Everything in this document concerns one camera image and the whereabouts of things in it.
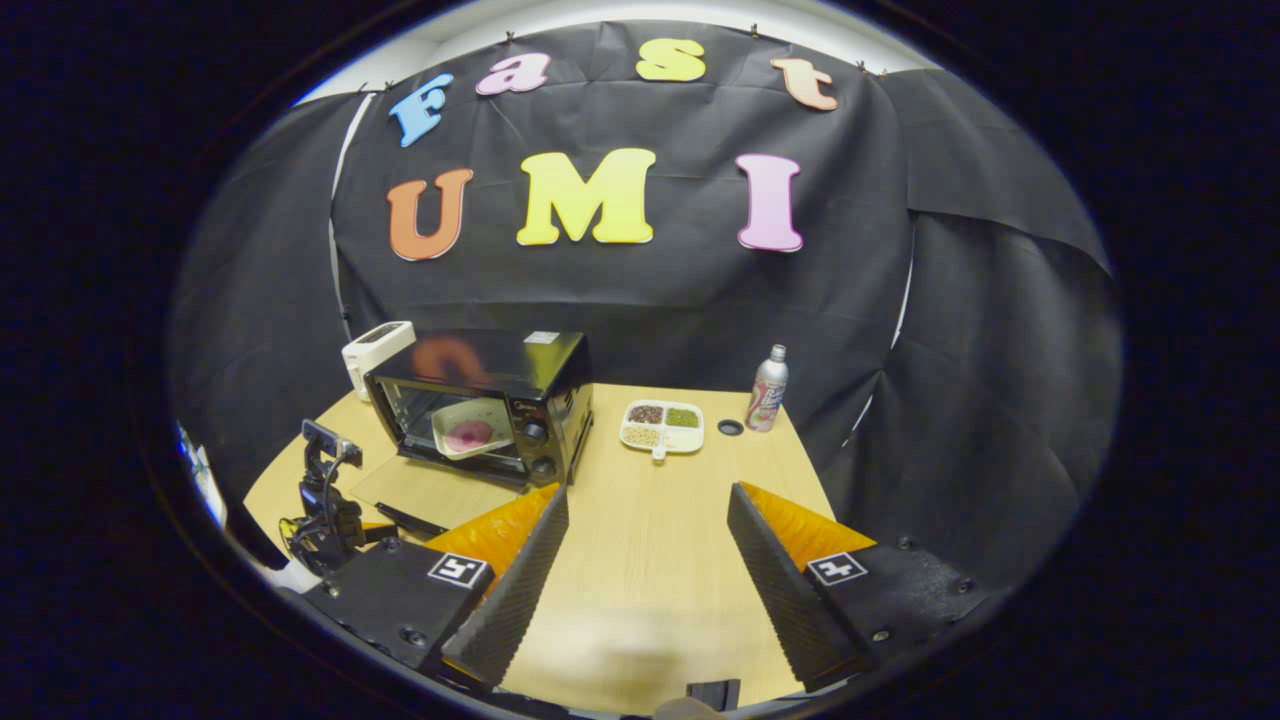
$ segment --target oven knob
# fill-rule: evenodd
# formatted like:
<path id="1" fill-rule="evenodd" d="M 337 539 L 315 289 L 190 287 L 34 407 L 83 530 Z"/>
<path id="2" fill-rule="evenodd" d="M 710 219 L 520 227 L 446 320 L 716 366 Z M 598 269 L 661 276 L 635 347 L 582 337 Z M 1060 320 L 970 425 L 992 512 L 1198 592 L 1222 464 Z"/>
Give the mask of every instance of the oven knob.
<path id="1" fill-rule="evenodd" d="M 556 474 L 556 461 L 550 457 L 539 457 L 538 460 L 534 460 L 534 474 L 550 478 Z"/>
<path id="2" fill-rule="evenodd" d="M 547 442 L 547 428 L 541 423 L 526 423 L 524 428 L 520 428 L 520 434 L 525 442 L 535 447 Z"/>

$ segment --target seeds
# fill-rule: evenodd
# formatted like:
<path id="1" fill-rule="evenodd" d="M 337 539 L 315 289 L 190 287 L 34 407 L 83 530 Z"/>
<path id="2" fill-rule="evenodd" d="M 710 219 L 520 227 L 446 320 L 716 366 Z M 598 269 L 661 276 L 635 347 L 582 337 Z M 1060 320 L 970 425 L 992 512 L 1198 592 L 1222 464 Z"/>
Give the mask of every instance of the seeds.
<path id="1" fill-rule="evenodd" d="M 696 428 L 698 414 L 692 410 L 680 410 L 677 407 L 672 407 L 671 410 L 667 410 L 667 424 L 677 428 Z"/>
<path id="2" fill-rule="evenodd" d="M 658 430 L 653 428 L 627 427 L 622 429 L 622 439 L 644 447 L 658 445 Z"/>
<path id="3" fill-rule="evenodd" d="M 660 423 L 662 407 L 658 407 L 657 405 L 636 405 L 627 415 L 627 420 L 631 420 L 632 423 Z"/>

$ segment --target aluminum bottle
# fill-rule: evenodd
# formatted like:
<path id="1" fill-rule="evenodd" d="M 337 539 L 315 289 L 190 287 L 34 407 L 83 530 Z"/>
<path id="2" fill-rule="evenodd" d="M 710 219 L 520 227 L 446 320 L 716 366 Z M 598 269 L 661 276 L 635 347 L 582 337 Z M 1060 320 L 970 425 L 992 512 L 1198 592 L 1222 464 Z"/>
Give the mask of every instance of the aluminum bottle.
<path id="1" fill-rule="evenodd" d="M 783 359 L 787 348 L 774 345 L 769 356 L 755 370 L 755 384 L 751 386 L 751 404 L 746 409 L 746 428 L 758 433 L 773 429 L 773 420 L 782 405 L 782 393 L 787 389 L 787 364 Z"/>

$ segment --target pink letter i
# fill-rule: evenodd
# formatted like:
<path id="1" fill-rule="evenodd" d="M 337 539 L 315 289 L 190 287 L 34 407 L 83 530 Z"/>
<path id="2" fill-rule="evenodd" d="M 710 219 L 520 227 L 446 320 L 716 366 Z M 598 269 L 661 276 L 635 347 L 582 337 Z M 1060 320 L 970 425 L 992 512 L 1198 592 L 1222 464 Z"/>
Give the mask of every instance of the pink letter i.
<path id="1" fill-rule="evenodd" d="M 777 155 L 739 155 L 737 167 L 746 172 L 750 215 L 737 241 L 755 250 L 800 250 L 804 240 L 791 227 L 791 176 L 800 165 Z"/>

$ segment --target white wall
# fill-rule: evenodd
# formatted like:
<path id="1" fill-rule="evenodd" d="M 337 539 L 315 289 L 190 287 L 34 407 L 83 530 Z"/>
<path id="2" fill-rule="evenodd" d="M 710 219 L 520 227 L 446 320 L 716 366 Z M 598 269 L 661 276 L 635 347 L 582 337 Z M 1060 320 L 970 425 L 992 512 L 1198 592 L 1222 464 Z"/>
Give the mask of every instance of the white wall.
<path id="1" fill-rule="evenodd" d="M 360 58 L 301 101 L 381 87 L 472 50 L 502 42 L 507 31 L 531 35 L 600 20 L 689 20 L 788 40 L 872 72 L 936 68 L 925 56 L 842 9 L 815 0 L 477 0 L 433 18 Z"/>

